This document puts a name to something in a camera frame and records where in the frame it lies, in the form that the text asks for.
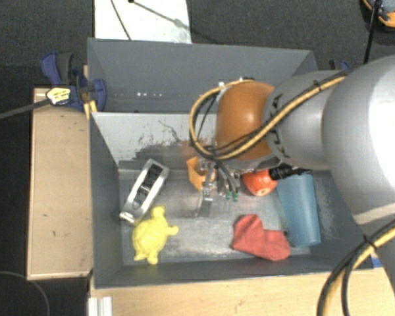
blue cup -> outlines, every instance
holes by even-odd
[[[288,223],[292,246],[320,244],[321,233],[312,175],[294,175],[278,180],[276,190]]]

red cloth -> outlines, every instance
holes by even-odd
[[[291,252],[284,233],[264,230],[261,219],[254,214],[246,215],[236,223],[232,247],[271,261],[286,259]]]

wooden board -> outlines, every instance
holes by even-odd
[[[113,316],[315,315],[327,274],[283,276],[199,284],[91,289],[113,299]],[[395,298],[383,269],[358,271],[350,284],[352,315],[395,316]],[[330,316],[342,315],[339,293]]]
[[[34,101],[45,98],[34,90]],[[67,107],[36,109],[32,122],[29,280],[83,277],[92,269],[87,120]]]

yellow turtle toy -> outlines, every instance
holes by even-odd
[[[155,206],[151,218],[140,222],[133,230],[134,260],[147,259],[151,265],[158,263],[158,253],[164,248],[167,238],[178,233],[177,226],[169,226],[165,219],[164,206]]]

orange ball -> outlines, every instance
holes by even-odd
[[[254,196],[266,196],[277,186],[277,181],[272,180],[268,170],[245,173],[243,183]]]

